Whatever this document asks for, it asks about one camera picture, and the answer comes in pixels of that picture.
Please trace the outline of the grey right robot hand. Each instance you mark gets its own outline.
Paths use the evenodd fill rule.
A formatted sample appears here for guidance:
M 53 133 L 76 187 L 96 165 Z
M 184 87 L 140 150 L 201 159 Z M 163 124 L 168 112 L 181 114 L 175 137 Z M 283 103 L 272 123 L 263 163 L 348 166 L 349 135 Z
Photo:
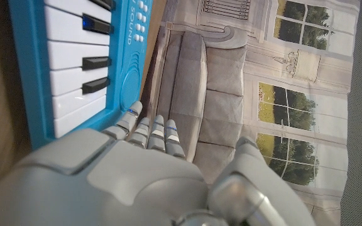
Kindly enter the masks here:
M 135 102 L 103 131 L 82 129 L 23 158 L 0 181 L 0 225 L 313 225 L 303 201 L 241 137 L 208 185 L 173 120 Z

